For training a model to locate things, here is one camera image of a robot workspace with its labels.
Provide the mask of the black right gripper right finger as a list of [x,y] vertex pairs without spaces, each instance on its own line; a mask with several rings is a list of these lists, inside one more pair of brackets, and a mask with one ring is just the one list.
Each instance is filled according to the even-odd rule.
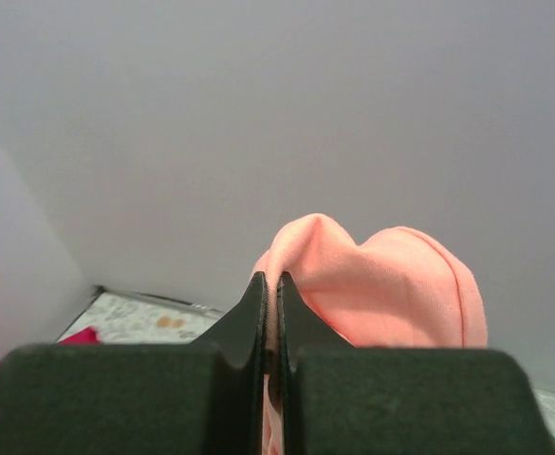
[[277,291],[287,454],[555,454],[526,373],[487,349],[357,348]]

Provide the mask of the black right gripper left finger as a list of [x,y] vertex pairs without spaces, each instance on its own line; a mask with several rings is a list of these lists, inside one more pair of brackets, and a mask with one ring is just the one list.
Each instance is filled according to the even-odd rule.
[[257,454],[267,282],[187,344],[32,344],[0,361],[0,454]]

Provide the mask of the salmon pink t-shirt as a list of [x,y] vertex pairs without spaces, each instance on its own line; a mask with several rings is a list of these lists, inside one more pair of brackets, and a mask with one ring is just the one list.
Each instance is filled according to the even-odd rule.
[[358,347],[484,348],[484,307],[471,271],[409,227],[358,246],[335,221],[308,215],[285,227],[259,259],[269,296],[282,272],[305,303]]

